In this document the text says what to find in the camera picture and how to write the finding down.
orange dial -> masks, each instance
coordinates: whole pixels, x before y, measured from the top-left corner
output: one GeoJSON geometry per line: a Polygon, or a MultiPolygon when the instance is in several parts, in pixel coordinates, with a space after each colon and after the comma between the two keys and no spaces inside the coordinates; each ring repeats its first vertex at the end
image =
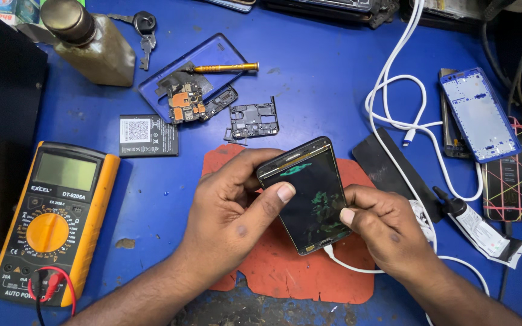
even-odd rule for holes
{"type": "Polygon", "coordinates": [[[68,239],[68,222],[58,214],[45,213],[34,218],[27,227],[27,243],[37,252],[59,249],[68,239]]]}

digital multimeter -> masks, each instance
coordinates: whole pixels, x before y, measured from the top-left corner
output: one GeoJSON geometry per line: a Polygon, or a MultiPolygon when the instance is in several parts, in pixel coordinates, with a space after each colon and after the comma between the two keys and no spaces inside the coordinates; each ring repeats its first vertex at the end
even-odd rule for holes
{"type": "MultiPolygon", "coordinates": [[[[0,299],[33,304],[33,271],[66,271],[82,295],[120,159],[76,145],[40,142],[0,254],[0,299]]],[[[47,288],[50,274],[42,280],[47,288]]],[[[72,303],[64,280],[47,306],[72,303]]]]}

glue tube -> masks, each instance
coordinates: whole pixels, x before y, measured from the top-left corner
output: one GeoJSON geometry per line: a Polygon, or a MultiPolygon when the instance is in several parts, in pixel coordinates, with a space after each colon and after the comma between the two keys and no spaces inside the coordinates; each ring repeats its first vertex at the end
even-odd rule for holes
{"type": "Polygon", "coordinates": [[[490,225],[460,198],[448,198],[440,188],[432,190],[444,200],[444,211],[454,221],[465,237],[487,259],[515,269],[522,254],[522,240],[504,235],[490,225]]]}

phone screen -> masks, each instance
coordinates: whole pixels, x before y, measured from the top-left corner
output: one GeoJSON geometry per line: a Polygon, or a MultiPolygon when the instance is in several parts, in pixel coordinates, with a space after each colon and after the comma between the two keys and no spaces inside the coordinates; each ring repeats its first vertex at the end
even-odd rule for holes
{"type": "Polygon", "coordinates": [[[346,204],[334,160],[328,149],[262,181],[265,188],[281,181],[295,187],[295,196],[279,215],[298,251],[349,231],[339,220],[346,204]]]}

gold screwdriver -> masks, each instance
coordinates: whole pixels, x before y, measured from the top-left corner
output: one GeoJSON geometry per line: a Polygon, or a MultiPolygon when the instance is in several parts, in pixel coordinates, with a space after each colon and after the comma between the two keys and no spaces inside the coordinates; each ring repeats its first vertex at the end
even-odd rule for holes
{"type": "Polygon", "coordinates": [[[216,66],[198,66],[198,67],[189,67],[186,69],[178,69],[177,71],[186,71],[191,74],[193,72],[197,72],[199,74],[205,74],[205,73],[209,73],[209,72],[221,72],[221,71],[231,71],[231,70],[259,71],[259,62],[233,64],[231,66],[226,66],[226,65],[222,65],[222,64],[218,64],[216,66]]]}

